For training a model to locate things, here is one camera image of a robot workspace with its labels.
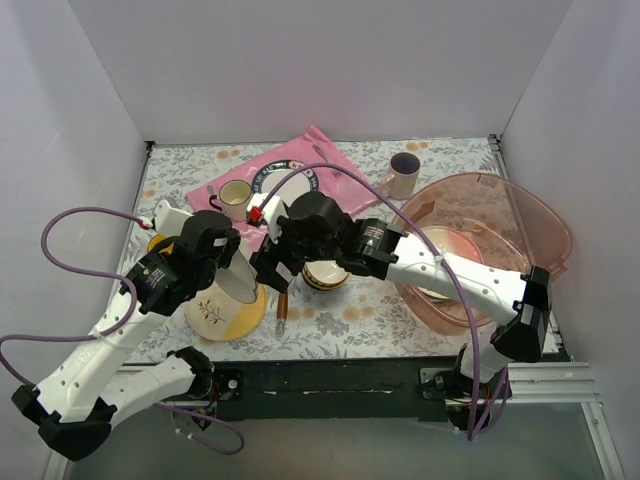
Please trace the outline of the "yellow rimmed cream bowl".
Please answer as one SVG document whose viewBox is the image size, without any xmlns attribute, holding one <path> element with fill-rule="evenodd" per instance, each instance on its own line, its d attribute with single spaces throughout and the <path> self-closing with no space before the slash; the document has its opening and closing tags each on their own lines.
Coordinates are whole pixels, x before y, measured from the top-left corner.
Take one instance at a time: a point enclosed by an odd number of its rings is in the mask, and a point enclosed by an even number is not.
<svg viewBox="0 0 640 480">
<path fill-rule="evenodd" d="M 346 270 L 329 260 L 308 262 L 305 265 L 305 272 L 314 283 L 323 286 L 341 284 L 349 277 Z"/>
</svg>

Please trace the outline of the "yellow bottom plate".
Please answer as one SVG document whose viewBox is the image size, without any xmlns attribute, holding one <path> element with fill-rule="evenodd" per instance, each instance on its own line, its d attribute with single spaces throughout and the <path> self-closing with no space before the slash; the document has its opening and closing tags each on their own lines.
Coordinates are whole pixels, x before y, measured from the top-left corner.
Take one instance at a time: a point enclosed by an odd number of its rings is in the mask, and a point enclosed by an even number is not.
<svg viewBox="0 0 640 480">
<path fill-rule="evenodd" d="M 216 283 L 200 291 L 186 307 L 186 318 L 191 328 L 204 339 L 215 342 L 237 340 L 261 322 L 267 306 L 267 293 L 258 286 L 257 299 L 242 303 L 225 293 Z"/>
</svg>

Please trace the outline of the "cream divided plate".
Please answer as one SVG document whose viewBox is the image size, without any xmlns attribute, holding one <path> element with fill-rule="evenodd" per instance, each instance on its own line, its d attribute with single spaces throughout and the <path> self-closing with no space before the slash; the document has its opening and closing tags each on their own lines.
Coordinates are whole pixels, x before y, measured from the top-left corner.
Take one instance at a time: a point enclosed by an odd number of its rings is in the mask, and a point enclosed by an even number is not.
<svg viewBox="0 0 640 480">
<path fill-rule="evenodd" d="M 215 276 L 215 283 L 231 298 L 244 304 L 252 304 L 257 300 L 258 283 L 255 272 L 249 263 L 251 251 L 243 239 L 226 269 L 219 269 Z"/>
</svg>

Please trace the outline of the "pink cream branch plate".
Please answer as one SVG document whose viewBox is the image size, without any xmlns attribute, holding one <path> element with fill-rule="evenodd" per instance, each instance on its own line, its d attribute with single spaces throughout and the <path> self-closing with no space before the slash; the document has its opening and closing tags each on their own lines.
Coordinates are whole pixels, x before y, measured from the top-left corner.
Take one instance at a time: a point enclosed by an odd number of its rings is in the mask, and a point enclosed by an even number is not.
<svg viewBox="0 0 640 480">
<path fill-rule="evenodd" d="M 422 232 L 426 234 L 439 251 L 450 252 L 480 264 L 484 263 L 479 247 L 462 232 L 450 227 L 436 225 L 425 226 L 422 228 Z"/>
</svg>

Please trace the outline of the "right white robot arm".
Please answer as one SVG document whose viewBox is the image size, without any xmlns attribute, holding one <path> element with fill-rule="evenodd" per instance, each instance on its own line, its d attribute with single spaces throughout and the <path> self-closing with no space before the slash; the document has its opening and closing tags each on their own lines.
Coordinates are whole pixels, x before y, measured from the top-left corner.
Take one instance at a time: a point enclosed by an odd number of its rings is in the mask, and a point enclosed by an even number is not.
<svg viewBox="0 0 640 480">
<path fill-rule="evenodd" d="M 537 363 L 550 313 L 548 271 L 502 270 L 442 250 L 433 251 L 420 230 L 375 218 L 352 219 L 320 192 L 292 205 L 259 194 L 246 209 L 253 226 L 267 233 L 250 263 L 258 282 L 284 293 L 313 261 L 333 261 L 356 276 L 374 277 L 465 301 L 496 323 L 491 337 L 463 350 L 452 373 L 454 389 L 475 397 L 511 362 Z"/>
</svg>

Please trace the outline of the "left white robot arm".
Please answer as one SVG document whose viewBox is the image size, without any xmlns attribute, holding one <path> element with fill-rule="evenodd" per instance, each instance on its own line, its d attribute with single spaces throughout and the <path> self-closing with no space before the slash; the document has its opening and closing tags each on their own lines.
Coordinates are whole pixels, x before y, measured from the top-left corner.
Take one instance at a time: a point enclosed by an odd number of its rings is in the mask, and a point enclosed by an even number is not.
<svg viewBox="0 0 640 480">
<path fill-rule="evenodd" d="M 214 366 L 193 347 L 127 379 L 116 373 L 137 346 L 180 305 L 208 288 L 230 265 L 240 235 L 221 213 L 187 216 L 120 279 L 120 288 L 93 331 L 48 377 L 24 381 L 11 397 L 44 443 L 71 461 L 86 458 L 113 428 L 157 402 L 179 395 L 211 397 Z"/>
</svg>

